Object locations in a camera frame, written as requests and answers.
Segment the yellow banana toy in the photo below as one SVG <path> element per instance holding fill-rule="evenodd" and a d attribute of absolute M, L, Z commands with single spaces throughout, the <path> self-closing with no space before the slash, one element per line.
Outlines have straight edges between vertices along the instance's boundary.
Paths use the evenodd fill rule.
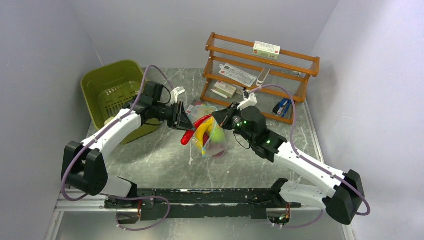
<path fill-rule="evenodd" d="M 199 148 L 203 155 L 206 154 L 205 145 L 207 140 L 204 140 L 204 135 L 211 136 L 211 131 L 214 127 L 214 120 L 212 117 L 205 119 L 203 122 L 200 120 L 195 122 L 197 124 L 196 131 L 193 135 L 195 145 Z"/>

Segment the clear zip bag blue zipper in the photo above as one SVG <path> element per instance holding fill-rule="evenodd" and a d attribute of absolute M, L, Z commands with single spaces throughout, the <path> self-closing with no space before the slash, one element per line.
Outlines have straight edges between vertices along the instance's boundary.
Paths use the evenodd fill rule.
<path fill-rule="evenodd" d="M 194 100 L 186 111 L 196 131 L 187 131 L 181 139 L 181 143 L 183 145 L 194 144 L 205 158 L 221 157 L 228 147 L 225 131 L 212 117 L 212 113 L 217 110 L 215 106 L 205 105 Z"/>

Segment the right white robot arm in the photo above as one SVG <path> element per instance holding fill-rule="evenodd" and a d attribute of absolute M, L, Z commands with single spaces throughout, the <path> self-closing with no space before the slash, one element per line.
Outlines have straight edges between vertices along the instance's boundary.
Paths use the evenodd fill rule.
<path fill-rule="evenodd" d="M 255 106 L 240 110 L 238 104 L 212 113 L 218 125 L 232 130 L 249 144 L 257 156 L 282 164 L 313 185 L 292 181 L 270 193 L 270 202 L 282 207 L 287 202 L 302 203 L 324 210 L 333 220 L 350 225 L 365 203 L 362 178 L 354 170 L 344 172 L 328 166 L 298 150 L 292 142 L 268 129 L 266 118 Z"/>

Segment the purple onion toy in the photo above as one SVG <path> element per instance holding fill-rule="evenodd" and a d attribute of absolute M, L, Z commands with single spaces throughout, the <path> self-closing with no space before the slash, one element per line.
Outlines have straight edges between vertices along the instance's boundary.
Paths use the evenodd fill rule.
<path fill-rule="evenodd" d="M 217 154 L 213 155 L 212 157 L 213 157 L 213 158 L 221 158 L 221 157 L 223 157 L 223 156 L 225 155 L 225 153 L 226 153 L 226 151 L 225 151 L 225 150 L 223 150 L 223 151 L 221 151 L 221 152 L 219 152 L 219 153 L 217 153 Z"/>

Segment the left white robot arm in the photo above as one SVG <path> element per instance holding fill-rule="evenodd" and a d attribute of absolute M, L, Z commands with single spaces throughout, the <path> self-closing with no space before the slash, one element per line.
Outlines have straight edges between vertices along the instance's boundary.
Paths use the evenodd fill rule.
<path fill-rule="evenodd" d="M 170 91 L 168 103 L 161 102 L 164 89 L 165 86 L 160 83 L 147 82 L 143 92 L 124 104 L 118 114 L 98 132 L 81 142 L 69 142 L 63 155 L 62 186 L 71 186 L 91 196 L 118 197 L 124 207 L 134 207 L 139 200 L 137 185 L 109 175 L 105 160 L 129 134 L 151 119 L 165 121 L 172 129 L 194 130 L 184 104 L 178 100 L 185 89 L 176 87 Z"/>

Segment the green lime toy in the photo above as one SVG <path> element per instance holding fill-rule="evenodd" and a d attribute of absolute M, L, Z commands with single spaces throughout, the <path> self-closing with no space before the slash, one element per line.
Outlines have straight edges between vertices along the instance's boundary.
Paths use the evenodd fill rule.
<path fill-rule="evenodd" d="M 209 133 L 209 141 L 212 143 L 223 143 L 226 140 L 224 130 L 217 126 Z"/>

